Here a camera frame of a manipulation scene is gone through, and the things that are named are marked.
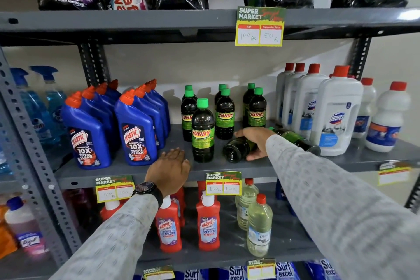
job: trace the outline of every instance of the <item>human hand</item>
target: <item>human hand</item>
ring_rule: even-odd
[[[271,135],[276,135],[273,131],[267,128],[260,127],[249,127],[240,129],[235,132],[236,137],[245,136],[251,142],[257,144],[257,149],[251,151],[247,155],[247,161],[253,161],[258,158],[267,156],[267,151],[265,150],[265,142]]]
[[[163,152],[146,173],[145,182],[153,182],[159,188],[163,197],[175,194],[188,178],[191,168],[189,160],[184,159],[183,150],[172,149]]]

